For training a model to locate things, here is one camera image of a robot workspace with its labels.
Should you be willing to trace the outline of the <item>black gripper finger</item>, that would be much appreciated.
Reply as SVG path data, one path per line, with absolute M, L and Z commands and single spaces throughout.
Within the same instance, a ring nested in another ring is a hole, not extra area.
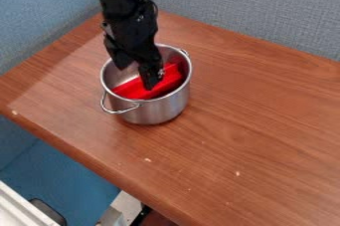
M 157 83 L 164 79 L 164 61 L 161 57 L 154 57 L 149 61 L 141 62 L 138 72 L 146 91 L 150 91 Z
M 109 36 L 105 36 L 104 45 L 116 67 L 120 70 L 125 69 L 134 60 L 129 57 L 128 53 L 118 48 L 116 41 Z

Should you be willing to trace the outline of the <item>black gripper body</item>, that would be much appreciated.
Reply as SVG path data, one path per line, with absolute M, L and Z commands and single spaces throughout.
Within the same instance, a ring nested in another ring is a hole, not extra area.
M 142 2 L 130 13 L 118 10 L 116 3 L 102 4 L 105 36 L 109 36 L 120 49 L 138 63 L 160 56 L 154 44 L 158 30 L 158 9 L 153 2 Z

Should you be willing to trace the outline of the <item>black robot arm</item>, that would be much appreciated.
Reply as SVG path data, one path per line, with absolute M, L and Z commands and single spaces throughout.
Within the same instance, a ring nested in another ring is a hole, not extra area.
M 154 42 L 158 7 L 153 0 L 98 0 L 102 9 L 104 45 L 120 70 L 138 64 L 149 91 L 164 78 L 164 61 Z

